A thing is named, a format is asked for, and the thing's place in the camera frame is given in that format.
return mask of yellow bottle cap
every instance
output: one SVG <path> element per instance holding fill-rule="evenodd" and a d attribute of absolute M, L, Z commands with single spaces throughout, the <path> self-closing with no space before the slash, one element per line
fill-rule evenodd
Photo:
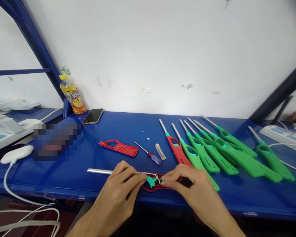
<path fill-rule="evenodd" d="M 61 80 L 68 80 L 69 79 L 67 75 L 60 75 L 59 78 Z"/>

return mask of plastic bottle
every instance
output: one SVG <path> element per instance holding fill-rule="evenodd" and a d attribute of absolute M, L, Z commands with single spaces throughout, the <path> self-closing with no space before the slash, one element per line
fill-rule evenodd
<path fill-rule="evenodd" d="M 60 89 L 63 91 L 65 97 L 69 100 L 73 112 L 75 114 L 84 114 L 86 112 L 86 107 L 83 105 L 76 85 L 73 84 L 66 75 L 60 75 L 59 78 L 62 80 L 59 85 Z"/>

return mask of smartphone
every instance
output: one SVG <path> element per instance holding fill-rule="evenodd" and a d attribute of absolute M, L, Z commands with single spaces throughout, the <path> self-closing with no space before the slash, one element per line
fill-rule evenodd
<path fill-rule="evenodd" d="M 83 120 L 82 124 L 94 124 L 98 123 L 101 115 L 103 114 L 104 109 L 93 109 Z"/>

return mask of blue metal shelf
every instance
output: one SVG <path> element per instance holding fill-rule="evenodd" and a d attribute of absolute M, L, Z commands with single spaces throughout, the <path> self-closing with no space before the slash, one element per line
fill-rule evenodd
<path fill-rule="evenodd" d="M 13 18 L 16 25 L 25 37 L 27 43 L 34 52 L 37 60 L 42 66 L 42 69 L 2 70 L 0 71 L 0 76 L 42 72 L 46 73 L 58 95 L 61 97 L 62 100 L 64 100 L 65 96 L 59 87 L 59 84 L 61 82 L 59 78 L 60 73 L 23 1 L 0 0 L 0 6 Z"/>
<path fill-rule="evenodd" d="M 41 72 L 51 72 L 51 69 L 23 69 L 23 70 L 2 70 L 0 71 L 0 76 L 5 75 L 17 75 L 17 74 L 31 74 L 31 73 L 41 73 Z"/>

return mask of hand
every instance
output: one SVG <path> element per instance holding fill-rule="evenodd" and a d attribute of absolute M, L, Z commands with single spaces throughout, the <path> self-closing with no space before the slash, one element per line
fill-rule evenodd
<path fill-rule="evenodd" d="M 193 185 L 190 188 L 183 186 L 179 182 L 182 177 L 188 178 Z M 179 164 L 161 179 L 161 185 L 178 191 L 195 214 L 218 235 L 245 236 L 214 190 L 206 171 Z"/>
<path fill-rule="evenodd" d="M 79 219 L 68 237 L 113 234 L 132 215 L 145 179 L 147 175 L 139 174 L 125 161 L 117 164 L 91 209 Z"/>

